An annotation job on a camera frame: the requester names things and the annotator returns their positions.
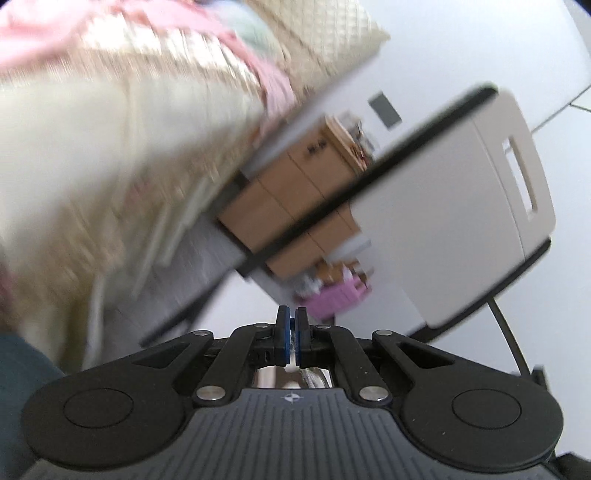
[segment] chair backrest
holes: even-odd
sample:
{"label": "chair backrest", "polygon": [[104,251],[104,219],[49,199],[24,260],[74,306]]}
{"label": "chair backrest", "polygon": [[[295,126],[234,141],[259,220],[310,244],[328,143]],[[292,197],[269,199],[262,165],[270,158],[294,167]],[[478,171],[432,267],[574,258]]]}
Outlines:
{"label": "chair backrest", "polygon": [[351,212],[384,259],[376,270],[389,271],[430,327],[522,264],[555,224],[540,158],[508,92],[428,143]]}

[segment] cables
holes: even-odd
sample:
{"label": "cables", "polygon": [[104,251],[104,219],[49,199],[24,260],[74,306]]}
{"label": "cables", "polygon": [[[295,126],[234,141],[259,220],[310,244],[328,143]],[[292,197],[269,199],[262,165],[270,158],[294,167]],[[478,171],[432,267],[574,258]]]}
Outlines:
{"label": "cables", "polygon": [[501,312],[499,306],[496,304],[496,300],[494,298],[488,300],[488,306],[491,309],[496,322],[499,324],[501,332],[503,332],[505,341],[507,342],[507,345],[509,345],[509,350],[511,350],[513,358],[515,359],[515,363],[517,364],[517,368],[519,368],[519,373],[524,378],[531,378],[530,368],[527,366],[523,352],[521,352],[521,348],[519,348],[517,340],[515,340],[515,336],[513,335],[513,332],[511,331],[505,316]]}

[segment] white wall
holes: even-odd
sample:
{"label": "white wall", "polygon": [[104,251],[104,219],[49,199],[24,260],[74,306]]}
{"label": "white wall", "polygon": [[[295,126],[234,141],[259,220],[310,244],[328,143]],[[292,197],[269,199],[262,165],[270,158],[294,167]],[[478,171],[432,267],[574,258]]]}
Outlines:
{"label": "white wall", "polygon": [[[540,124],[591,79],[589,56],[561,0],[361,0],[390,33],[378,57],[314,98],[244,168],[252,174],[322,114],[364,118],[382,149],[474,85],[494,82]],[[402,117],[388,131],[367,104],[383,91]]]}

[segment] clutter on shelf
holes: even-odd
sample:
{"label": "clutter on shelf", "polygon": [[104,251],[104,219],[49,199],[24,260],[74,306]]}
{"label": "clutter on shelf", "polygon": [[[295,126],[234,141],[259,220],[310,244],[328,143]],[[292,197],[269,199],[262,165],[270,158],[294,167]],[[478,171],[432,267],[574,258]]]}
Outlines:
{"label": "clutter on shelf", "polygon": [[334,264],[323,260],[316,265],[314,277],[308,277],[298,292],[302,306],[317,320],[349,310],[371,292],[370,276],[371,272],[359,270],[358,260]]}
{"label": "clutter on shelf", "polygon": [[350,111],[342,113],[334,119],[353,139],[351,151],[360,159],[366,170],[374,161],[374,152],[379,148],[377,140],[369,132],[363,130],[362,119]]}

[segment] pink blanket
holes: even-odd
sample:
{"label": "pink blanket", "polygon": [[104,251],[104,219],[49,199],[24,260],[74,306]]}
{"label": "pink blanket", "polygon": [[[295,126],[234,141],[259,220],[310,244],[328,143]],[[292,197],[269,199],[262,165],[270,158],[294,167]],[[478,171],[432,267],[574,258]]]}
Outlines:
{"label": "pink blanket", "polygon": [[156,31],[178,28],[216,36],[261,82],[267,107],[263,134],[296,102],[282,71],[257,57],[207,10],[176,0],[10,0],[0,10],[0,68],[59,52],[92,15],[109,12],[123,12]]}

